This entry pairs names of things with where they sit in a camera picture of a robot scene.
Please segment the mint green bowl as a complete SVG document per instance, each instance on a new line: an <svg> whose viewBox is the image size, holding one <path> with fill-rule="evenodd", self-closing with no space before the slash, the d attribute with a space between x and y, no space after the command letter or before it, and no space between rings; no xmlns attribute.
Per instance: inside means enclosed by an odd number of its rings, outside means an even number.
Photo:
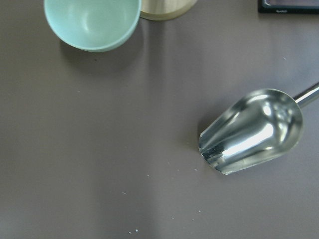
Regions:
<svg viewBox="0 0 319 239"><path fill-rule="evenodd" d="M45 0L44 13L55 35L88 52L106 52L124 44L135 31L140 0Z"/></svg>

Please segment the black framed tray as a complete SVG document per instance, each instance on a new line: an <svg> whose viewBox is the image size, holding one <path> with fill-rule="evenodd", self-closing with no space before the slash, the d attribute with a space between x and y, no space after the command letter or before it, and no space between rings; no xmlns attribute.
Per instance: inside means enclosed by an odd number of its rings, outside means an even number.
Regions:
<svg viewBox="0 0 319 239"><path fill-rule="evenodd" d="M259 13L318 14L318 0L259 0Z"/></svg>

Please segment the metal scoop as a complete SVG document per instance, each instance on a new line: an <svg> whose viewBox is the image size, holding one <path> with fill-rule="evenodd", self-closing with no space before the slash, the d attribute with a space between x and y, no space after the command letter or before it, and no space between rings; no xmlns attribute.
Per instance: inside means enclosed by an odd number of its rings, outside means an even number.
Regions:
<svg viewBox="0 0 319 239"><path fill-rule="evenodd" d="M281 157L302 136L301 108L318 97L318 83L295 97L276 89L253 91L200 134L199 152L225 175Z"/></svg>

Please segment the round wooden stand base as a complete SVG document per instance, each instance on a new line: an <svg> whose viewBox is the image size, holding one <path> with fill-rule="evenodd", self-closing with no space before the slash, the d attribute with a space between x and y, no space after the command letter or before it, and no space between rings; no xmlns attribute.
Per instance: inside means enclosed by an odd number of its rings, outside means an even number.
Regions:
<svg viewBox="0 0 319 239"><path fill-rule="evenodd" d="M140 17L148 20L171 20L188 12L197 0L142 0Z"/></svg>

